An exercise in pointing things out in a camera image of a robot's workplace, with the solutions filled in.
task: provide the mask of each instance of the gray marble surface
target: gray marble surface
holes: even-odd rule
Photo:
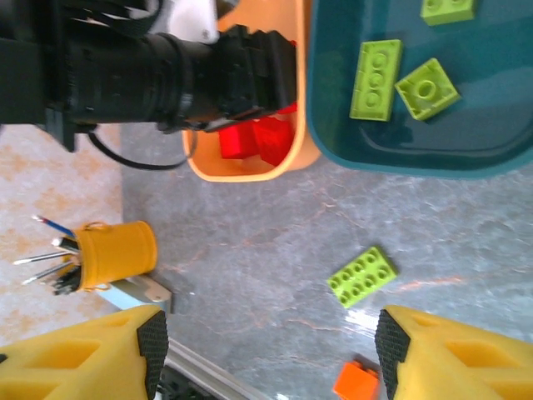
[[[122,151],[164,163],[179,135],[126,125]],[[123,170],[124,218],[154,228],[173,338],[274,399],[333,399],[355,354],[377,361],[379,310],[400,304],[533,341],[533,164],[479,181],[338,167],[262,183]],[[350,310],[327,278],[371,245],[401,273]]]

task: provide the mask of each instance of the green lego brick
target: green lego brick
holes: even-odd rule
[[[378,247],[371,247],[327,280],[344,308],[396,278],[394,266]]]
[[[424,0],[421,16],[429,26],[458,23],[476,17],[477,0]]]
[[[400,67],[401,40],[363,42],[359,52],[350,118],[389,121],[394,83]]]
[[[461,98],[436,58],[400,80],[396,89],[418,121],[433,117]]]

